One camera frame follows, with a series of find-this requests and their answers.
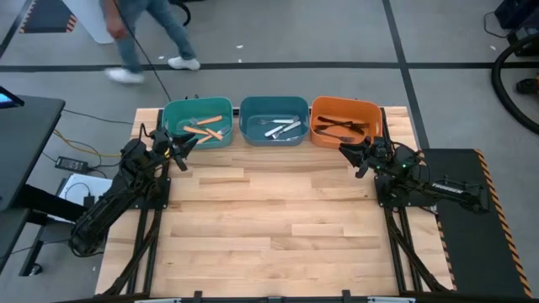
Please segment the small black striped-edge mat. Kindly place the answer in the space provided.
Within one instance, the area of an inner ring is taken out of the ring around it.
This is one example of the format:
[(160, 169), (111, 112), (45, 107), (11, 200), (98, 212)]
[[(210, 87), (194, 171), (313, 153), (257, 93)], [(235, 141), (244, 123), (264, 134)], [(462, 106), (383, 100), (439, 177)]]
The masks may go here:
[(20, 26), (20, 34), (70, 33), (77, 18), (62, 0), (33, 0)]

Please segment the orange plastic bin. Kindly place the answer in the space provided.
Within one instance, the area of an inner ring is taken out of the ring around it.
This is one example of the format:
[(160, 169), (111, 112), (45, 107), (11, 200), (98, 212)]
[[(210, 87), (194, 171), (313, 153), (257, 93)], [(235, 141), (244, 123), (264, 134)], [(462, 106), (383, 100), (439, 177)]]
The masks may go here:
[(337, 136), (354, 137), (354, 142), (349, 144), (361, 143), (367, 136), (373, 139), (383, 134), (382, 111), (376, 104), (352, 98), (319, 96), (313, 100), (311, 109), (311, 142), (315, 146), (337, 149), (343, 143), (339, 139), (321, 136), (314, 132), (316, 125), (326, 125), (326, 122), (318, 120), (318, 116), (332, 120), (367, 123), (369, 127), (364, 129), (364, 135), (342, 126), (329, 127), (324, 130)]

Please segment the teal green plastic bin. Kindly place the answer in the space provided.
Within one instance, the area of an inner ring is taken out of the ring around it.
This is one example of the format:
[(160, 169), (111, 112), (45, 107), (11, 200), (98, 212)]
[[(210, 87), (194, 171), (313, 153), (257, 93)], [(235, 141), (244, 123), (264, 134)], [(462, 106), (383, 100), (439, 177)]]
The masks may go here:
[[(222, 116), (219, 122), (208, 125), (194, 126), (189, 122), (189, 119), (194, 117), (198, 120), (208, 119), (214, 116)], [(233, 128), (232, 104), (227, 98), (191, 98), (180, 101), (174, 101), (168, 104), (162, 113), (162, 127), (175, 136), (193, 135), (198, 141), (204, 135), (190, 133), (183, 130), (183, 126), (190, 126), (197, 129), (214, 128), (220, 129), (225, 125), (230, 125)], [(228, 133), (227, 143), (224, 146), (220, 145), (199, 145), (198, 142), (195, 149), (215, 149), (229, 146), (232, 143), (232, 130)]]

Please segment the black equipment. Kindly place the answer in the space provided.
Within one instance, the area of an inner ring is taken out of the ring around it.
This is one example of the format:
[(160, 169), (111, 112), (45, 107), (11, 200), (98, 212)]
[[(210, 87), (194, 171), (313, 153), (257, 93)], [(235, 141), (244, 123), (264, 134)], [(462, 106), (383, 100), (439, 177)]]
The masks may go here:
[(510, 31), (506, 36), (510, 45), (539, 35), (539, 0), (503, 0), (494, 16), (502, 29)]

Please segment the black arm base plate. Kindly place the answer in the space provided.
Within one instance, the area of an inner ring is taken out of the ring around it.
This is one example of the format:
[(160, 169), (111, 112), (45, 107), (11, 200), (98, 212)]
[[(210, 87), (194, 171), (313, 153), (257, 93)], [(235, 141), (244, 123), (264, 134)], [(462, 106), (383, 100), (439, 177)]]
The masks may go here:
[(375, 187), (378, 204), (381, 207), (420, 207), (436, 204), (436, 199), (431, 195), (422, 193), (411, 186), (398, 183), (389, 176), (375, 176)]
[(122, 211), (138, 210), (164, 210), (168, 207), (170, 191), (170, 178), (153, 178), (138, 189), (127, 189), (113, 194), (114, 202), (119, 202), (118, 208)]

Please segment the white paper sheet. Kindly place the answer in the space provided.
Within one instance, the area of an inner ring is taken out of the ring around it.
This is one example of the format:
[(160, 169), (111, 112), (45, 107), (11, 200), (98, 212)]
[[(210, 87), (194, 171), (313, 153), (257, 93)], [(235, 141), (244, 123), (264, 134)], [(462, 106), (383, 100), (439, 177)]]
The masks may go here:
[(58, 196), (76, 205), (84, 206), (84, 198), (93, 196), (97, 201), (112, 184), (111, 179), (72, 174), (60, 187)]

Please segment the dark blue plastic bin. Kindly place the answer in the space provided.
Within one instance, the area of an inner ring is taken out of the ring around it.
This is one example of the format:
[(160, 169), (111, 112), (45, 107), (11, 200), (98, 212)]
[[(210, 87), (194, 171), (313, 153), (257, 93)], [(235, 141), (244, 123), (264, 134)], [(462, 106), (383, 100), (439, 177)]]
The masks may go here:
[[(309, 131), (309, 106), (307, 101), (295, 96), (253, 96), (245, 98), (239, 107), (239, 130), (245, 141), (252, 146), (297, 146)], [(281, 134), (277, 139), (300, 136), (295, 141), (274, 141), (264, 133), (286, 124), (258, 125), (257, 120), (289, 119), (299, 116), (301, 125)]]

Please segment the black desk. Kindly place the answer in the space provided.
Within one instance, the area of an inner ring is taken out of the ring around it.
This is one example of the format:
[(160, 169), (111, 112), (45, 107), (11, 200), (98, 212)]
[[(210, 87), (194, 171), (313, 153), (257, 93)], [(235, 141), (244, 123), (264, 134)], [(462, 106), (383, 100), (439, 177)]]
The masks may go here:
[(0, 273), (32, 212), (74, 222), (88, 209), (27, 184), (66, 102), (19, 98), (21, 106), (0, 109)]

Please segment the black monitor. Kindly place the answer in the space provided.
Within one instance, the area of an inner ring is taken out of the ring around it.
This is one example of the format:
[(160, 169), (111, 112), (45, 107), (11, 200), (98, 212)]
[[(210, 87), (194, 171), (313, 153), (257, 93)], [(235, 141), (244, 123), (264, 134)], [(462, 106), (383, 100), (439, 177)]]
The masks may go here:
[(23, 107), (24, 101), (0, 86), (0, 109)]

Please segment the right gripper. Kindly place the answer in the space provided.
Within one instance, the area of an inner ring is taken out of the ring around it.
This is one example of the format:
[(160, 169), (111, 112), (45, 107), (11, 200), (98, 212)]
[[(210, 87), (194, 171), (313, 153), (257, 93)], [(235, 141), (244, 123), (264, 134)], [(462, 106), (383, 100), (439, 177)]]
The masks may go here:
[(339, 151), (350, 162), (353, 167), (359, 167), (355, 173), (357, 178), (363, 178), (369, 168), (372, 168), (376, 173), (385, 173), (389, 175), (397, 175), (403, 169), (403, 164), (398, 160), (398, 153), (403, 157), (407, 152), (407, 148), (403, 145), (397, 145), (394, 148), (394, 155), (391, 159), (376, 158), (371, 155), (371, 146), (365, 143), (348, 144), (341, 143)]

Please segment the black table frame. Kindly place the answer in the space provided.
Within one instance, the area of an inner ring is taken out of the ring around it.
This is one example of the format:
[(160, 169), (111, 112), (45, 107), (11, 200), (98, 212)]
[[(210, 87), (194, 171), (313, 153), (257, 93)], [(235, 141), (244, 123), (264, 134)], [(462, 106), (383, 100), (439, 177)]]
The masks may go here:
[(187, 165), (169, 169), (160, 213), (128, 210), (111, 227), (98, 292), (156, 225), (131, 286), (140, 303), (419, 303), (425, 284), (392, 253), (373, 174), (356, 178), (338, 151), (235, 133)]

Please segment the small black floor object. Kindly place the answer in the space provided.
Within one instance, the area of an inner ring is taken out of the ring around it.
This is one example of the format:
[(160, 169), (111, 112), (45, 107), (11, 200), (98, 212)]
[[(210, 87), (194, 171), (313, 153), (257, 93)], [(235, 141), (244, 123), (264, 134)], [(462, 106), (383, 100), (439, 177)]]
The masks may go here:
[(539, 93), (539, 79), (538, 78), (522, 79), (515, 85), (515, 91), (520, 94), (538, 94)]

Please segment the large black striped-edge mat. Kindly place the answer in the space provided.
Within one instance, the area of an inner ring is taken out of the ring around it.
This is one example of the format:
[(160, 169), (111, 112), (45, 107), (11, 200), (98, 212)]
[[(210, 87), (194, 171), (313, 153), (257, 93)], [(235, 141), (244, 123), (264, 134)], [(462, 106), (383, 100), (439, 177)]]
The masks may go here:
[(483, 154), (473, 149), (425, 149), (434, 179), (483, 186), (490, 211), (475, 215), (459, 204), (437, 204), (439, 228), (456, 290), (469, 295), (531, 298), (523, 265)]

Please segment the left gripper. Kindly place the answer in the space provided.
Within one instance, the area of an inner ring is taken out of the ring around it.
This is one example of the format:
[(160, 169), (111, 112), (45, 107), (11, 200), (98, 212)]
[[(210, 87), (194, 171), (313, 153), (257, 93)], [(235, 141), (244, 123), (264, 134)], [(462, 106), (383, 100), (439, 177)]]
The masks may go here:
[[(170, 147), (157, 150), (157, 158), (160, 162), (173, 159), (182, 172), (187, 171), (188, 168), (183, 161), (182, 154), (190, 154), (192, 149), (196, 146), (198, 140), (194, 136), (180, 136), (179, 138), (172, 139), (172, 142), (173, 143)], [(164, 152), (168, 148), (171, 149), (170, 158), (166, 158), (164, 156)]]

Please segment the person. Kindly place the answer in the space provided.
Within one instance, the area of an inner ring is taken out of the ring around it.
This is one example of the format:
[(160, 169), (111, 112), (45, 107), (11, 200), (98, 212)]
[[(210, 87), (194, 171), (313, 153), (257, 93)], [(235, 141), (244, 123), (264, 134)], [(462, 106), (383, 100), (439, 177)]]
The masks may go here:
[(144, 82), (143, 68), (136, 53), (136, 22), (142, 13), (147, 12), (177, 46), (179, 54), (168, 59), (173, 69), (196, 71), (200, 62), (189, 42), (183, 25), (172, 12), (169, 0), (98, 0), (104, 15), (107, 32), (117, 46), (121, 67), (107, 68), (106, 76), (122, 84)]

